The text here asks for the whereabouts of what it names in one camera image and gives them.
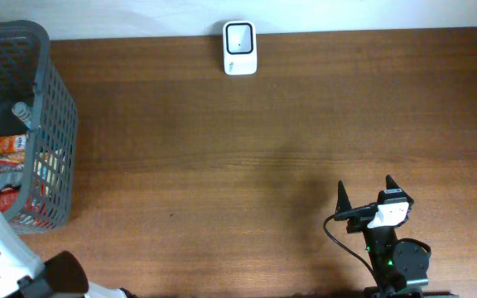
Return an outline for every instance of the white wall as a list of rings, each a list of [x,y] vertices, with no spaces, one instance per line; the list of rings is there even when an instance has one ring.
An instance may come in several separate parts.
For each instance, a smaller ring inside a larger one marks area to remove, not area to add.
[[[477,0],[0,0],[0,21],[16,19],[53,40],[212,35],[232,19],[258,33],[477,26]]]

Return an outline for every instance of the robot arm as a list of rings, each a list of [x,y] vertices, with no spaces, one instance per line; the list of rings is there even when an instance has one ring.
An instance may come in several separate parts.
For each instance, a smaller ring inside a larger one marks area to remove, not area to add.
[[[386,190],[378,193],[376,203],[352,208],[343,183],[338,183],[336,211],[325,220],[325,233],[345,251],[358,258],[371,272],[377,286],[364,290],[366,297],[393,298],[409,296],[458,297],[452,294],[433,295],[422,292],[428,284],[426,271],[431,249],[415,239],[397,239],[395,228],[408,221],[413,199],[386,176]],[[347,233],[363,233],[371,266],[359,255],[336,240],[327,230],[327,223],[347,221]]]
[[[110,290],[88,282],[69,252],[43,262],[14,233],[0,212],[0,297],[127,298],[125,290]]]

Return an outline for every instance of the white device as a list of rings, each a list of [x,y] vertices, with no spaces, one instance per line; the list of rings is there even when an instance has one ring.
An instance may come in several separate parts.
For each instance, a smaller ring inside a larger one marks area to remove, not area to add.
[[[401,189],[385,190],[384,193],[402,192]],[[368,228],[392,227],[401,223],[407,215],[410,205],[408,202],[380,204],[374,219],[368,223]]]
[[[257,71],[257,33],[248,21],[231,21],[222,28],[224,71],[228,75],[250,75]]]

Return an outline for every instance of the orange snack bag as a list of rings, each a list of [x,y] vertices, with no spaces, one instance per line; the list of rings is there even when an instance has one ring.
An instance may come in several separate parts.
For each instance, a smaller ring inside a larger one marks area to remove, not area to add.
[[[27,135],[0,137],[0,154],[25,152]]]

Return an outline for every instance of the wall-mounted device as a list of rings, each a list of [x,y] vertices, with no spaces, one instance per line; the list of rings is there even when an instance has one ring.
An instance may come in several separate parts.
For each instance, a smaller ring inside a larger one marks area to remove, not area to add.
[[[228,75],[250,75],[257,71],[257,33],[248,21],[231,21],[222,28],[224,71]]]

